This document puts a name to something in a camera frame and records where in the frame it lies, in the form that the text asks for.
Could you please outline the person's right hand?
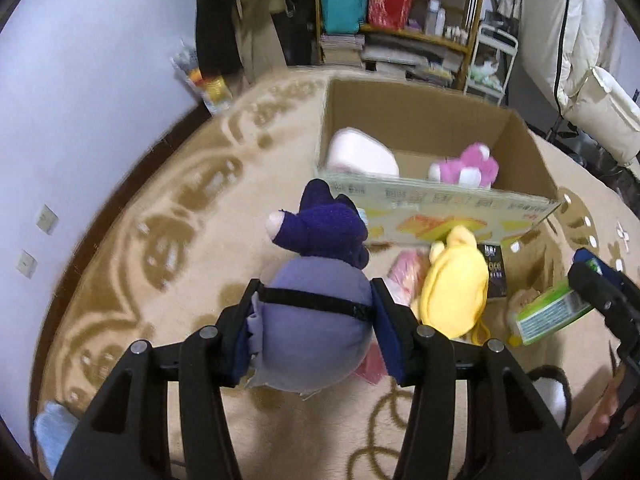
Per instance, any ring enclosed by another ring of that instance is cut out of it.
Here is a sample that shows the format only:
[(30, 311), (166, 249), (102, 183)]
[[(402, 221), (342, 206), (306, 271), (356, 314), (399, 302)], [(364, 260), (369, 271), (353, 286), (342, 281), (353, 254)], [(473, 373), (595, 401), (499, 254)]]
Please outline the person's right hand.
[(620, 406), (617, 390), (624, 379), (626, 367), (620, 364), (604, 389), (599, 402), (579, 422), (570, 433), (567, 442), (575, 452), (583, 443), (604, 435), (611, 418)]

